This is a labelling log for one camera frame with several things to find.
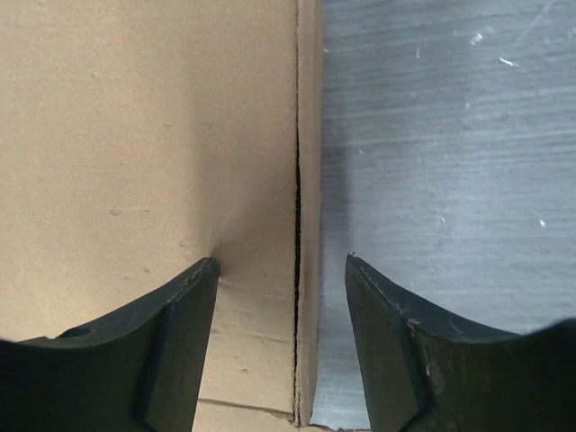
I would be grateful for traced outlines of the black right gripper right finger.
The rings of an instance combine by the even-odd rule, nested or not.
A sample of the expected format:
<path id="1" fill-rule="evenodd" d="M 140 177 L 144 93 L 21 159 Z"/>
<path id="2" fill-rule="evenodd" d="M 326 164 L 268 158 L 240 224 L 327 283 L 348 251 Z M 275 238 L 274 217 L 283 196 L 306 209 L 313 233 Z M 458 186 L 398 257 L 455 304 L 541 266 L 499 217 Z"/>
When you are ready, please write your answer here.
<path id="1" fill-rule="evenodd" d="M 492 328 L 357 256 L 345 285 L 372 430 L 574 430 L 573 319 L 524 335 Z"/>

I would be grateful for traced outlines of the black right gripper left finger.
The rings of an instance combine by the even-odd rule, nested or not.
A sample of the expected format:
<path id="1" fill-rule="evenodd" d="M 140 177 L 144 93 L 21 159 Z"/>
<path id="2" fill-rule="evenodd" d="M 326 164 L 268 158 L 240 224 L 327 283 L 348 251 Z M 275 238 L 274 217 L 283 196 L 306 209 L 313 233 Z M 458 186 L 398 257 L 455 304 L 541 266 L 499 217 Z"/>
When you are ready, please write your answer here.
<path id="1" fill-rule="evenodd" d="M 191 430 L 218 277 L 206 257 L 58 337 L 3 341 L 2 430 Z"/>

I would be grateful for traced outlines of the brown cardboard box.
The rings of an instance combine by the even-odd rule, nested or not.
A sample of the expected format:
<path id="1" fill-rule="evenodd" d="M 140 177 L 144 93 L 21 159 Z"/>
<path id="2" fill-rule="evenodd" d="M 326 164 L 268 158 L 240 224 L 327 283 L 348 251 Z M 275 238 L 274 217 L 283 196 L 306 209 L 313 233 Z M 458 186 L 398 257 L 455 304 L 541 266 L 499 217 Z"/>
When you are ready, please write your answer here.
<path id="1" fill-rule="evenodd" d="M 318 1 L 1 4 L 1 344 L 219 267 L 193 427 L 307 431 Z"/>

